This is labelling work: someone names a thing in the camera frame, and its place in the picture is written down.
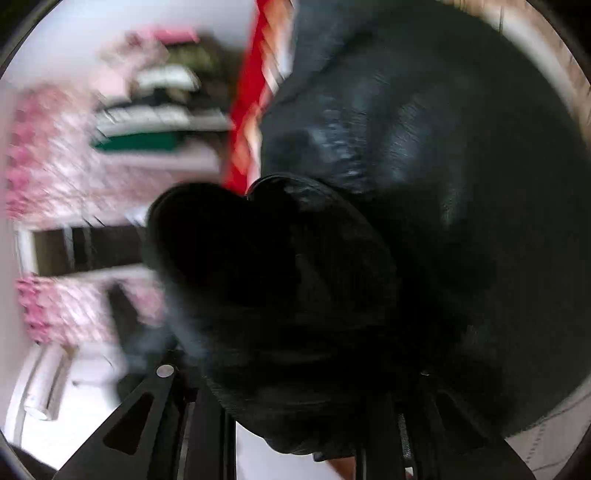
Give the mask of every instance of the red object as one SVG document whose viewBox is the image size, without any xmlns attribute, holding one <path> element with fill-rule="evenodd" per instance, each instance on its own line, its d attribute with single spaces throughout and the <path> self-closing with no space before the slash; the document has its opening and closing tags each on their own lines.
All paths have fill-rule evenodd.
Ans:
<svg viewBox="0 0 591 480">
<path fill-rule="evenodd" d="M 252 108 L 261 102 L 261 96 L 267 88 L 267 81 L 263 75 L 264 29 L 268 21 L 264 12 L 267 3 L 273 0 L 257 0 L 256 24 L 251 38 L 249 54 L 242 65 L 238 80 L 237 97 L 230 113 L 234 130 L 230 134 L 230 164 L 226 172 L 223 185 L 229 190 L 246 193 L 248 188 L 248 171 L 252 164 L 249 148 L 241 148 L 240 143 L 246 142 L 243 136 L 245 121 Z"/>
</svg>

